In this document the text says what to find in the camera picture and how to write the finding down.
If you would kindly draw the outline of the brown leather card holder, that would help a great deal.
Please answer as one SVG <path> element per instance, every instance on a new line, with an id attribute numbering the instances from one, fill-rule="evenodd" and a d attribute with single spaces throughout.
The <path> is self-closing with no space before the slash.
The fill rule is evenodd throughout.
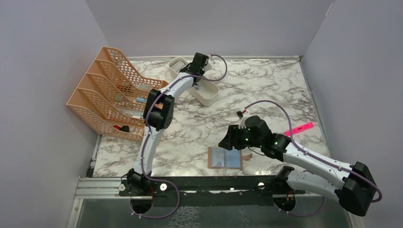
<path id="1" fill-rule="evenodd" d="M 237 170 L 242 170 L 243 169 L 243 162 L 244 161 L 249 161 L 252 157 L 253 154 L 249 153 L 246 155 L 242 154 L 242 150 L 225 150 L 225 165 L 224 167 L 212 167 L 211 166 L 211 150 L 212 148 L 218 148 L 218 147 L 209 147 L 208 148 L 208 162 L 207 162 L 207 167 L 209 169 L 237 169 Z"/>

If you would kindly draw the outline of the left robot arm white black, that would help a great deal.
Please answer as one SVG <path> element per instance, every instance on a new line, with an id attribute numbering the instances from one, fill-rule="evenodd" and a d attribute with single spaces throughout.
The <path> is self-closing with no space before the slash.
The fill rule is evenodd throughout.
<path id="1" fill-rule="evenodd" d="M 154 154 L 165 129 L 172 120 L 175 99 L 200 81 L 206 71 L 209 57 L 195 53 L 192 62 L 183 67 L 178 76 L 160 90 L 149 92 L 144 110 L 144 138 L 133 168 L 125 175 L 120 191 L 144 195 L 150 188 Z"/>

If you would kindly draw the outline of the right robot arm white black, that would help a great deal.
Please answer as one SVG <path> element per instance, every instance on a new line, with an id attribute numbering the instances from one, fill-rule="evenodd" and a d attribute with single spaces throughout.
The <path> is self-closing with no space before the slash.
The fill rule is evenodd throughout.
<path id="1" fill-rule="evenodd" d="M 376 184 L 365 164 L 351 165 L 313 152 L 293 143 L 288 136 L 273 133 L 256 115 L 243 117 L 240 124 L 229 125 L 218 146 L 225 150 L 255 147 L 271 159 L 305 169 L 297 171 L 284 166 L 275 177 L 275 189 L 280 193 L 312 192 L 338 201 L 343 209 L 357 216 L 366 215 L 376 193 Z"/>

